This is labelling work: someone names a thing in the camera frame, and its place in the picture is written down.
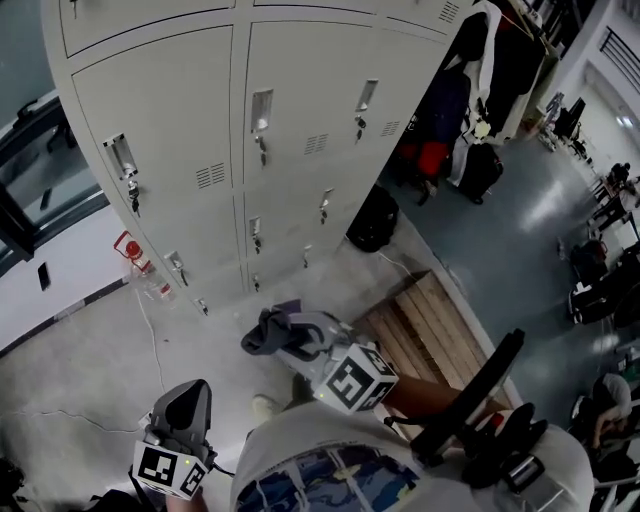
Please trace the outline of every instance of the backpack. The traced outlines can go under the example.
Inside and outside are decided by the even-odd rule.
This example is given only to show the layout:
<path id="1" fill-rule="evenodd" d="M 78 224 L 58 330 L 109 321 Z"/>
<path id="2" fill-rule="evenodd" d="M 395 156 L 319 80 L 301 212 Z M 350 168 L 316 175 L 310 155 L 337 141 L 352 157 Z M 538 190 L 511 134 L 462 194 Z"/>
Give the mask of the backpack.
<path id="1" fill-rule="evenodd" d="M 347 230 L 347 239 L 364 252 L 387 245 L 398 222 L 398 204 L 385 189 L 374 185 Z"/>

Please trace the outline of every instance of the lock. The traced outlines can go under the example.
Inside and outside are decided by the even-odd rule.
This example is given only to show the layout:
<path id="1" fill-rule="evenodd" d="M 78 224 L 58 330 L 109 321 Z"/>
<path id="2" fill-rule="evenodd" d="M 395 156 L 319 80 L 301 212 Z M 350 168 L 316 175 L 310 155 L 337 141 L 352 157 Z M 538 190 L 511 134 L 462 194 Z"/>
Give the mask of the lock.
<path id="1" fill-rule="evenodd" d="M 200 306 L 200 311 L 202 311 L 202 313 L 205 316 L 209 316 L 209 307 L 207 306 L 206 302 L 204 301 L 204 299 L 197 299 L 195 301 L 195 303 Z"/>
<path id="2" fill-rule="evenodd" d="M 131 210 L 133 213 L 137 213 L 138 217 L 140 217 L 140 203 L 138 201 L 138 197 L 140 197 L 140 188 L 138 187 L 138 182 L 135 180 L 129 180 L 127 184 L 129 188 L 129 201 L 131 202 Z"/>
<path id="3" fill-rule="evenodd" d="M 326 208 L 329 205 L 329 198 L 331 194 L 333 194 L 333 190 L 333 188 L 328 188 L 322 194 L 322 201 L 320 201 L 320 224 L 324 224 L 327 220 L 328 214 Z"/>
<path id="4" fill-rule="evenodd" d="M 304 256 L 303 256 L 303 264 L 304 268 L 309 268 L 309 252 L 311 251 L 312 245 L 307 245 L 304 248 Z"/>
<path id="5" fill-rule="evenodd" d="M 249 232 L 251 233 L 251 239 L 253 240 L 253 246 L 256 250 L 256 254 L 260 254 L 262 248 L 262 240 L 260 239 L 260 217 L 254 217 L 249 219 Z"/>
<path id="6" fill-rule="evenodd" d="M 364 132 L 364 129 L 367 127 L 367 123 L 364 119 L 362 119 L 361 115 L 357 115 L 356 116 L 356 123 L 358 125 L 358 132 L 356 133 L 356 144 L 358 142 L 360 142 L 360 139 L 362 138 L 362 133 Z"/>
<path id="7" fill-rule="evenodd" d="M 184 275 L 184 263 L 180 259 L 180 255 L 178 254 L 178 251 L 173 251 L 169 254 L 165 254 L 164 259 L 173 265 L 172 270 L 180 276 L 182 283 L 185 286 L 189 286 L 189 283 L 187 283 L 187 278 Z"/>
<path id="8" fill-rule="evenodd" d="M 260 148 L 260 162 L 262 163 L 262 167 L 264 167 L 267 165 L 267 146 L 264 143 L 264 137 L 262 135 L 256 135 L 254 140 Z"/>

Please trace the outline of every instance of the locker door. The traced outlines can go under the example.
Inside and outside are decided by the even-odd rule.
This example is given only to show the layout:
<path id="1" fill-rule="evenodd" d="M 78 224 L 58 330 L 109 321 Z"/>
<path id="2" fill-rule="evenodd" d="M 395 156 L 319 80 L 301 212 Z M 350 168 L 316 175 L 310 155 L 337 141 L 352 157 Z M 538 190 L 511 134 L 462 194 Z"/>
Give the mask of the locker door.
<path id="1" fill-rule="evenodd" d="M 292 185 L 281 179 L 246 191 L 247 256 L 274 250 L 319 219 L 318 186 L 313 180 L 300 179 Z"/>
<path id="2" fill-rule="evenodd" d="M 240 265 L 234 264 L 224 268 L 193 286 L 189 286 L 187 294 L 200 312 L 211 312 L 216 308 L 228 306 L 232 301 L 244 295 L 242 272 Z"/>
<path id="3" fill-rule="evenodd" d="M 67 55 L 149 23 L 233 7 L 235 0 L 59 0 Z"/>
<path id="4" fill-rule="evenodd" d="M 160 256 L 177 251 L 187 283 L 238 259 L 229 163 L 230 53 L 231 28 L 214 28 L 140 46 L 74 77 L 122 198 L 128 201 L 128 184 L 137 182 L 140 217 L 133 218 Z M 132 167 L 138 173 L 121 179 Z"/>
<path id="5" fill-rule="evenodd" d="M 386 163 L 385 155 L 359 149 L 348 157 L 327 162 L 312 177 L 316 184 L 315 197 L 310 201 L 314 214 L 309 229 L 319 240 L 336 226 L 344 227 L 342 235 L 345 234 Z"/>
<path id="6" fill-rule="evenodd" d="M 370 35 L 368 27 L 341 23 L 253 24 L 245 183 L 303 173 L 319 159 L 355 147 L 355 109 L 366 80 L 363 57 Z M 268 103 L 260 100 L 268 91 L 271 107 L 260 108 Z M 262 138 L 264 165 L 256 137 Z"/>
<path id="7" fill-rule="evenodd" d="M 380 0 L 255 0 L 254 5 L 305 5 L 309 7 L 334 7 L 351 11 L 378 12 Z"/>
<path id="8" fill-rule="evenodd" d="M 387 15 L 448 35 L 457 31 L 460 15 L 469 5 L 469 0 L 394 0 Z"/>
<path id="9" fill-rule="evenodd" d="M 447 45 L 380 30 L 372 48 L 370 69 L 380 81 L 368 110 L 361 114 L 367 128 L 359 145 L 390 153 L 427 91 Z"/>
<path id="10" fill-rule="evenodd" d="M 305 270 L 305 247 L 308 246 L 311 246 L 310 240 L 298 238 L 283 245 L 277 251 L 249 259 L 247 262 L 249 290 L 253 293 L 263 292 L 292 274 Z M 310 248 L 310 260 L 313 260 L 312 253 L 313 248 Z"/>

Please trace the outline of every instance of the black bag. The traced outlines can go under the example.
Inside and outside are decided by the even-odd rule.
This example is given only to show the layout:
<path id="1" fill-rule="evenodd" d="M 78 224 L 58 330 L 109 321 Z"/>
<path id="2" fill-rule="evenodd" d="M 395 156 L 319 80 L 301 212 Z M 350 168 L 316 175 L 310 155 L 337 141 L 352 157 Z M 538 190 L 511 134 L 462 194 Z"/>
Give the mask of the black bag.
<path id="1" fill-rule="evenodd" d="M 364 252 L 387 245 L 398 222 L 398 204 L 382 187 L 374 185 L 347 230 L 347 238 Z"/>
<path id="2" fill-rule="evenodd" d="M 469 148 L 458 189 L 474 203 L 482 204 L 482 195 L 498 181 L 502 171 L 502 162 L 490 144 L 474 144 Z"/>
<path id="3" fill-rule="evenodd" d="M 607 246 L 600 240 L 589 240 L 571 251 L 571 264 L 584 286 L 598 281 L 607 272 Z"/>

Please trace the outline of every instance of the wire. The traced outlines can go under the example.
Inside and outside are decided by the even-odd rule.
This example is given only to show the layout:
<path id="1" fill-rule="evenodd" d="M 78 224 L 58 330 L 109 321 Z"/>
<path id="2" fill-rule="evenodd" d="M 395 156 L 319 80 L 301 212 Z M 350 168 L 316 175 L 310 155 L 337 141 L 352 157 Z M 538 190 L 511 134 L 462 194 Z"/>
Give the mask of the wire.
<path id="1" fill-rule="evenodd" d="M 89 423 L 90 425 L 93 425 L 94 427 L 96 427 L 97 429 L 102 430 L 103 432 L 109 432 L 109 433 L 116 433 L 116 434 L 135 434 L 136 432 L 142 430 L 142 427 L 138 427 L 135 430 L 117 430 L 117 429 L 108 429 L 103 427 L 102 425 L 100 425 L 100 423 L 93 421 L 89 418 L 87 418 L 86 416 L 83 416 L 82 414 L 70 414 L 67 411 L 63 411 L 63 410 L 57 410 L 57 411 L 51 411 L 51 412 L 26 412 L 26 411 L 16 411 L 16 412 L 9 412 L 6 414 L 6 416 L 29 416 L 30 418 L 34 418 L 36 416 L 54 416 L 56 414 L 62 414 L 64 416 L 67 416 L 68 418 L 72 418 L 72 419 L 81 419 L 86 421 L 87 423 Z"/>
<path id="2" fill-rule="evenodd" d="M 404 270 L 407 273 L 407 275 L 411 279 L 413 279 L 414 281 L 417 281 L 417 279 L 415 277 L 413 277 L 413 274 L 411 272 L 409 272 L 409 269 L 407 267 L 405 267 L 402 263 L 398 263 L 397 261 L 393 261 L 391 258 L 389 258 L 386 255 L 384 255 L 381 251 L 378 251 L 377 254 L 382 256 L 385 260 L 387 260 L 392 265 L 396 265 L 397 267 L 400 267 L 402 270 Z"/>
<path id="3" fill-rule="evenodd" d="M 224 475 L 228 475 L 231 478 L 233 478 L 234 476 L 236 476 L 235 473 L 232 473 L 231 471 L 227 471 L 226 469 L 222 469 L 220 466 L 218 466 L 215 462 L 213 463 L 213 466 L 211 466 L 213 469 L 215 469 L 216 471 L 219 471 L 220 473 L 224 474 Z"/>
<path id="4" fill-rule="evenodd" d="M 151 343 L 153 343 L 153 355 L 156 357 L 156 363 L 158 364 L 158 376 L 160 377 L 160 387 L 162 388 L 162 394 L 166 393 L 164 388 L 164 380 L 162 379 L 162 366 L 160 366 L 160 359 L 158 358 L 158 348 L 156 347 L 156 332 L 153 330 L 153 326 L 151 322 L 149 322 L 149 318 L 147 317 L 147 313 L 144 311 L 144 306 L 142 305 L 142 299 L 140 298 L 140 293 L 136 288 L 133 289 L 136 293 L 136 297 L 138 298 L 138 304 L 140 304 L 140 311 L 142 312 L 142 317 L 144 321 L 149 326 L 149 331 L 151 331 Z"/>

